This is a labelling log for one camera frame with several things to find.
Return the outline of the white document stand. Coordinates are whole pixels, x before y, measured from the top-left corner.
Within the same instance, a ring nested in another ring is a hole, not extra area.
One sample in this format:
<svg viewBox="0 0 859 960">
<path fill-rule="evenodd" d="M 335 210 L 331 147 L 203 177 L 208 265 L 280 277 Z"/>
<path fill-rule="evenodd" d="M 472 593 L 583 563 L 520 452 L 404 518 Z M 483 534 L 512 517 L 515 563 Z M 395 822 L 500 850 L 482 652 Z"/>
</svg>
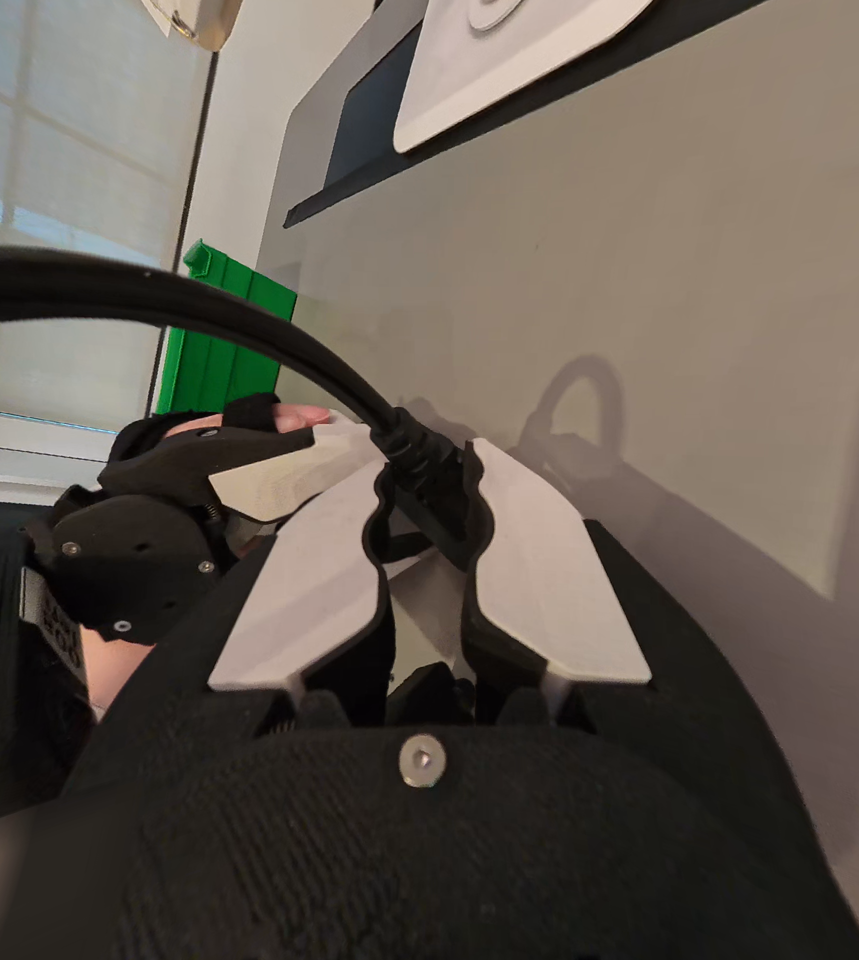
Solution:
<svg viewBox="0 0 859 960">
<path fill-rule="evenodd" d="M 323 146 L 326 177 L 351 88 L 418 23 L 415 56 L 389 158 L 530 91 L 558 69 L 628 38 L 663 2 L 144 2 L 162 27 L 219 54 L 206 157 L 231 147 L 279 158 L 286 126 L 343 54 L 353 78 L 336 83 L 335 130 Z"/>
</svg>

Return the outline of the glass window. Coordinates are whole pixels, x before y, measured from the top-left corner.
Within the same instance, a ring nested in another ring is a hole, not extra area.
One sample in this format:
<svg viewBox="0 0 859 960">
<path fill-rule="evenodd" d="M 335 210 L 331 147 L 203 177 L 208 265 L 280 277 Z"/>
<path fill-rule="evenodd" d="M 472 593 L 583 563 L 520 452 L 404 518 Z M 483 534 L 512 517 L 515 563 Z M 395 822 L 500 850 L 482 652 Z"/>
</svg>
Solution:
<svg viewBox="0 0 859 960">
<path fill-rule="evenodd" d="M 213 55 L 144 2 L 0 1 L 0 246 L 172 269 Z M 0 421 L 104 442 L 145 413 L 162 333 L 0 325 Z"/>
</svg>

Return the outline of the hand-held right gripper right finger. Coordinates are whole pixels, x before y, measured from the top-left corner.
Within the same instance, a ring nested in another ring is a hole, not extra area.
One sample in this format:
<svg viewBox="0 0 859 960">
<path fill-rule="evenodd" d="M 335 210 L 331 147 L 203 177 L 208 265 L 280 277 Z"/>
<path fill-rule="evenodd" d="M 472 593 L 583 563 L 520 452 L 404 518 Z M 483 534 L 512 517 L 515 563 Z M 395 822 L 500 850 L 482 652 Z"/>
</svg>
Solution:
<svg viewBox="0 0 859 960">
<path fill-rule="evenodd" d="M 467 443 L 464 468 L 474 551 L 462 649 L 477 678 L 504 693 L 646 686 L 651 667 L 580 512 L 484 438 Z"/>
</svg>

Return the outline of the person's left hand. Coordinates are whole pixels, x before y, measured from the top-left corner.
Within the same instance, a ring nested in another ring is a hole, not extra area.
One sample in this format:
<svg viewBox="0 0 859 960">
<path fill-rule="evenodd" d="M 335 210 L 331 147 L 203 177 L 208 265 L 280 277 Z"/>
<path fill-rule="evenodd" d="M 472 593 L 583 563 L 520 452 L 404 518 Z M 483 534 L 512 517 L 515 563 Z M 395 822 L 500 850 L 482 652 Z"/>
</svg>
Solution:
<svg viewBox="0 0 859 960">
<path fill-rule="evenodd" d="M 271 407 L 273 426 L 279 434 L 288 434 L 299 429 L 327 425 L 333 411 L 309 404 L 275 403 Z"/>
</svg>

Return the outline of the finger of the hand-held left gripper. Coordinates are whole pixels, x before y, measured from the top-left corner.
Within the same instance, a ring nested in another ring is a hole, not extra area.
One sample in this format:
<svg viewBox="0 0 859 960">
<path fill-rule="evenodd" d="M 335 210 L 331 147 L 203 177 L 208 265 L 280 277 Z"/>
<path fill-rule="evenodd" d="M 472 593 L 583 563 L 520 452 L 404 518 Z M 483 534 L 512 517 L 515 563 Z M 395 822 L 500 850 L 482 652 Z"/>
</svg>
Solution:
<svg viewBox="0 0 859 960">
<path fill-rule="evenodd" d="M 461 649 L 465 575 L 440 554 L 386 567 L 396 630 L 394 666 L 467 666 Z"/>
<path fill-rule="evenodd" d="M 277 522 L 385 455 L 370 430 L 350 419 L 310 429 L 312 444 L 208 476 L 219 502 L 252 522 Z"/>
</svg>

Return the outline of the black power plug with cord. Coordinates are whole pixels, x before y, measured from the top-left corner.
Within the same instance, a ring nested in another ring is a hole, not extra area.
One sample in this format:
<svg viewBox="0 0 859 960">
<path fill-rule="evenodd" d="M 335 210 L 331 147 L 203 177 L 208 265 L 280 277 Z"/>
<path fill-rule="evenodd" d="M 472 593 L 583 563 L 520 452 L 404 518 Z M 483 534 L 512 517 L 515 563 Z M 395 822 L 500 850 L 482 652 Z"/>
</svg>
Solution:
<svg viewBox="0 0 859 960">
<path fill-rule="evenodd" d="M 279 362 L 371 428 L 400 510 L 457 569 L 474 551 L 463 456 L 443 434 L 392 406 L 323 343 L 267 310 L 177 273 L 87 254 L 0 246 L 0 323 L 45 319 L 139 322 L 224 339 Z"/>
</svg>

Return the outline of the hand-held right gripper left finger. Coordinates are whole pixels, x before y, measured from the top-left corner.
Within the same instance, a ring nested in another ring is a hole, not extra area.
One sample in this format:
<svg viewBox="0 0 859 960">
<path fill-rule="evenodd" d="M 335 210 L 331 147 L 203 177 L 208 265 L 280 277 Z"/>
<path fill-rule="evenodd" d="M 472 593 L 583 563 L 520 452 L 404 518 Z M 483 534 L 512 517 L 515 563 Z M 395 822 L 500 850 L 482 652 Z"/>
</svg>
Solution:
<svg viewBox="0 0 859 960">
<path fill-rule="evenodd" d="M 298 510 L 277 535 L 208 679 L 215 692 L 302 698 L 316 668 L 374 629 L 388 581 L 368 535 L 385 512 L 372 461 Z"/>
</svg>

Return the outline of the green plastic bin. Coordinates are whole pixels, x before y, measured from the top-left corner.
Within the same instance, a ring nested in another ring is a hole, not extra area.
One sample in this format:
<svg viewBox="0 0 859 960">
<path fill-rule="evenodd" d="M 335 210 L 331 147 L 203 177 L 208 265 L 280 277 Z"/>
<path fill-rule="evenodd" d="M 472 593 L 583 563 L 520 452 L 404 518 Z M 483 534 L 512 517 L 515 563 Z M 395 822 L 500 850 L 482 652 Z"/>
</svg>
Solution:
<svg viewBox="0 0 859 960">
<path fill-rule="evenodd" d="M 290 321 L 298 294 L 198 240 L 184 255 L 190 279 Z M 171 328 L 161 353 L 154 413 L 221 412 L 235 400 L 274 392 L 280 364 L 220 338 Z"/>
</svg>

